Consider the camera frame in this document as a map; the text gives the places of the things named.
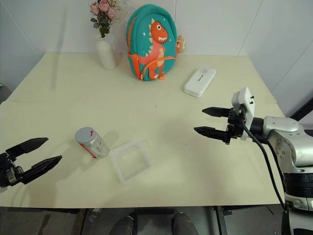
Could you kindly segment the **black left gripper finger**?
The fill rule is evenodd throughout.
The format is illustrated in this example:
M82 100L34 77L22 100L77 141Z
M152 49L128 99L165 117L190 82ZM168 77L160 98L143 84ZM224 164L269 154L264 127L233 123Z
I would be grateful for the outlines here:
M12 161L15 161L16 158L22 154L27 154L29 152L32 152L39 147L41 147L46 141L48 141L48 138L33 138L29 139L27 141L24 141L20 144L17 144L9 149L6 149L6 153L10 157Z
M42 160L33 165L28 171L25 171L22 176L22 183L28 184L40 176L46 174L53 169L62 159L62 155Z

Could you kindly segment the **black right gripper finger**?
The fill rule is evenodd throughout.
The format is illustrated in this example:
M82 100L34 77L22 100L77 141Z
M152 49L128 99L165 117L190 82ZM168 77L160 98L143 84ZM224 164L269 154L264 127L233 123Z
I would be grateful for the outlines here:
M203 113L212 117L229 117L230 109L220 107L209 107L202 110Z
M227 142L226 131L217 130L215 128L206 127L206 126L194 127L194 130L202 136L205 136L211 139L221 140L223 142Z

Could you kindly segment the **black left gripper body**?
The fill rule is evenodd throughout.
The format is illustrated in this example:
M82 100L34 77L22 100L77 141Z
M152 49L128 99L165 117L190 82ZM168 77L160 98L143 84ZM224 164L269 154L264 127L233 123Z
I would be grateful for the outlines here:
M14 161L19 155L14 156L14 160L11 159L11 156L8 153L2 153L0 155L0 186L8 187L14 186L18 183L23 183L23 174L24 171L21 166L16 166Z

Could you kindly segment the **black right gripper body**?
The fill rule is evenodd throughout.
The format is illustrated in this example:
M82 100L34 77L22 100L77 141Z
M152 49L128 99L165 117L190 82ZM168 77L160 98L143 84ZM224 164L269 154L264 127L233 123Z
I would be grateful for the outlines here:
M228 117L228 125L226 128L226 140L225 144L229 145L231 138L236 139L243 135L244 128L243 122L245 120L246 109L240 107L239 112L236 113L235 108L230 108Z

